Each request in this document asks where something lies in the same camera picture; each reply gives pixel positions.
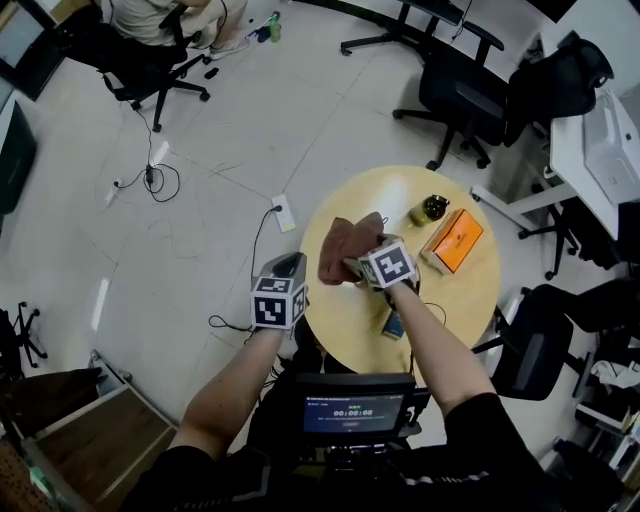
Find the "electrical cable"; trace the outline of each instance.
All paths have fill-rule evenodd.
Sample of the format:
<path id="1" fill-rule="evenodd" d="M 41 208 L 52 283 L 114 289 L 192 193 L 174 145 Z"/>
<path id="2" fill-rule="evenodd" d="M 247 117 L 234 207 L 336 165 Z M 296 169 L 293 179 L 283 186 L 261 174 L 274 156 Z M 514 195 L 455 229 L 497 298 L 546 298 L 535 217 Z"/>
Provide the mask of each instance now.
<path id="1" fill-rule="evenodd" d="M 180 192 L 180 173 L 174 168 L 171 167 L 168 164 L 164 164 L 164 163 L 158 163 L 154 165 L 151 165 L 151 147 L 152 147 L 152 143 L 151 143 L 151 128 L 149 128 L 149 123 L 147 123 L 146 118 L 140 113 L 138 112 L 136 109 L 133 108 L 133 105 L 131 105 L 131 108 L 133 109 L 133 111 L 138 114 L 142 120 L 144 121 L 144 125 L 147 128 L 147 132 L 149 133 L 149 150 L 147 151 L 147 166 L 142 169 L 138 175 L 133 179 L 133 181 L 131 181 L 130 183 L 126 184 L 126 185 L 119 185 L 117 181 L 113 182 L 113 186 L 118 189 L 118 190 L 123 190 L 125 188 L 129 188 L 131 185 L 133 185 L 135 182 L 138 181 L 138 178 L 140 178 L 140 176 L 142 176 L 144 174 L 144 179 L 142 180 L 142 183 L 144 185 L 144 188 L 147 189 L 147 191 L 151 194 L 151 197 L 153 198 L 153 200 L 156 203 L 167 203 L 169 201 L 171 201 L 174 197 L 176 197 L 178 195 L 178 192 Z M 164 199 L 158 199 L 156 196 L 162 191 L 162 189 L 164 188 L 164 183 L 165 183 L 165 177 L 164 177 L 164 172 L 162 172 L 162 169 L 159 167 L 165 167 L 167 169 L 172 170 L 173 172 L 176 173 L 176 179 L 178 180 L 177 186 L 176 186 L 176 191 L 170 195 L 169 197 L 166 197 Z M 153 172 L 156 172 L 158 174 L 158 176 L 160 176 L 161 181 L 160 181 L 160 186 L 156 189 L 153 190 L 151 185 L 153 183 Z"/>
<path id="2" fill-rule="evenodd" d="M 458 30 L 456 30 L 456 33 L 453 34 L 453 37 L 451 38 L 451 42 L 449 43 L 449 46 L 451 46 L 453 44 L 453 42 L 457 39 L 457 37 L 462 34 L 462 30 L 463 30 L 463 24 L 464 21 L 467 19 L 467 13 L 469 12 L 469 8 L 471 7 L 471 4 L 473 3 L 473 0 L 469 0 L 469 5 L 467 5 L 467 8 L 464 11 L 464 14 L 462 15 L 462 19 L 460 20 L 460 26 L 458 27 Z"/>
<path id="3" fill-rule="evenodd" d="M 218 33 L 216 34 L 216 37 L 213 39 L 213 43 L 211 43 L 211 46 L 209 48 L 213 48 L 213 45 L 218 42 L 218 39 L 220 38 L 220 33 L 222 32 L 222 29 L 224 28 L 225 24 L 227 23 L 227 18 L 229 17 L 229 11 L 227 10 L 227 4 L 224 3 L 224 0 L 220 0 L 220 3 L 222 3 L 222 8 L 224 9 L 224 18 L 222 19 L 222 25 L 220 25 L 220 28 L 218 29 Z"/>
<path id="4" fill-rule="evenodd" d="M 253 250 L 252 255 L 251 255 L 251 276 L 250 279 L 253 280 L 253 269 L 255 266 L 255 262 L 256 262 L 256 245 L 258 244 L 258 238 L 260 237 L 260 232 L 262 231 L 262 227 L 264 226 L 265 221 L 267 220 L 267 217 L 269 216 L 269 214 L 271 212 L 279 212 L 282 211 L 282 206 L 277 205 L 274 206 L 273 208 L 269 208 L 265 214 L 262 216 L 262 221 L 260 222 L 260 227 L 258 228 L 258 232 L 256 233 L 256 237 L 253 241 Z M 211 323 L 211 321 L 217 318 L 222 322 L 222 325 L 213 325 L 213 323 Z M 253 336 L 255 334 L 255 330 L 253 329 L 253 327 L 249 326 L 249 327 L 238 327 L 237 325 L 233 325 L 228 323 L 224 318 L 222 318 L 220 315 L 211 315 L 209 317 L 209 325 L 214 328 L 214 329 L 220 329 L 222 327 L 226 327 L 228 329 L 232 329 L 234 331 L 238 331 L 238 332 L 250 332 L 251 335 L 244 340 L 244 344 L 247 344 L 247 341 L 249 341 L 251 339 L 251 336 Z"/>

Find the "table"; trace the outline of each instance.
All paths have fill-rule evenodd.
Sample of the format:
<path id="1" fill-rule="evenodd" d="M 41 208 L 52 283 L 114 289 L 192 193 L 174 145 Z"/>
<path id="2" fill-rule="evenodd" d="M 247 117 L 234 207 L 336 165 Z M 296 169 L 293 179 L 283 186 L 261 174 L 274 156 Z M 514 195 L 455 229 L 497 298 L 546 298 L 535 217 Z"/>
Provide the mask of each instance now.
<path id="1" fill-rule="evenodd" d="M 545 56 L 553 53 L 559 42 L 549 32 L 542 32 L 540 40 Z M 552 188 L 547 186 L 539 194 L 511 203 L 505 203 L 484 187 L 474 186 L 471 193 L 530 231 L 538 229 L 539 226 L 524 217 L 524 213 L 577 196 L 613 239 L 617 240 L 618 205 L 609 201 L 584 163 L 583 116 L 553 119 L 550 137 L 549 167 L 562 178 L 563 184 Z"/>
<path id="2" fill-rule="evenodd" d="M 467 209 L 484 228 L 458 272 L 451 276 L 441 275 L 418 256 L 442 221 L 419 228 L 407 217 L 410 208 L 431 194 L 451 201 L 447 211 Z M 355 223 L 372 211 L 388 218 L 385 232 L 402 236 L 409 254 L 416 258 L 421 298 L 442 306 L 447 327 L 468 347 L 475 345 L 491 320 L 500 289 L 500 260 L 491 225 L 457 184 L 413 166 L 382 167 L 359 174 L 334 191 L 314 213 L 301 250 L 307 255 L 310 305 L 306 318 L 320 343 L 358 373 L 409 371 L 411 351 L 406 336 L 395 341 L 381 334 L 389 315 L 383 294 L 361 284 L 328 286 L 318 279 L 320 248 L 333 219 L 343 217 Z M 443 320 L 437 307 L 430 308 Z M 422 383 L 417 368 L 415 374 Z"/>

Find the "small jar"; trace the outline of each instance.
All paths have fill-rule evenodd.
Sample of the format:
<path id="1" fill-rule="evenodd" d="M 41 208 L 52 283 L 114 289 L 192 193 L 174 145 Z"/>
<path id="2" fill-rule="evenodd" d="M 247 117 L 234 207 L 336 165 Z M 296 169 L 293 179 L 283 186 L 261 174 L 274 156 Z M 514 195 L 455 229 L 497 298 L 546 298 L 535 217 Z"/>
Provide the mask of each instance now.
<path id="1" fill-rule="evenodd" d="M 409 218 L 419 227 L 441 219 L 447 211 L 449 200 L 439 195 L 431 195 L 409 210 Z"/>

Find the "monitor screen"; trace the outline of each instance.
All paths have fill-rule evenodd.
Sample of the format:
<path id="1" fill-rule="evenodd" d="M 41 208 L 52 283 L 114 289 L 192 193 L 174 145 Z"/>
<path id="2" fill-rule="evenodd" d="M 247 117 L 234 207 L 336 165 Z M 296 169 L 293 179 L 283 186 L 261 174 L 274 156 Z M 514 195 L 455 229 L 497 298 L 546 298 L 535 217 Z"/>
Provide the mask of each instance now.
<path id="1" fill-rule="evenodd" d="M 393 430 L 404 395 L 305 397 L 304 431 L 352 434 Z"/>

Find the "orange tissue box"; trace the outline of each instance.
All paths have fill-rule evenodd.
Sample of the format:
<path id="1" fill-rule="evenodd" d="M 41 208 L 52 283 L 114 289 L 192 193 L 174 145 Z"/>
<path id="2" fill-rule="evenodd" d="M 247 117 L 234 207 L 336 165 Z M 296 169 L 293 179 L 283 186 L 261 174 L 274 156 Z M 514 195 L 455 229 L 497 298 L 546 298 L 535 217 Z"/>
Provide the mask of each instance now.
<path id="1" fill-rule="evenodd" d="M 451 212 L 420 254 L 443 274 L 458 270 L 482 235 L 482 226 L 465 209 Z"/>

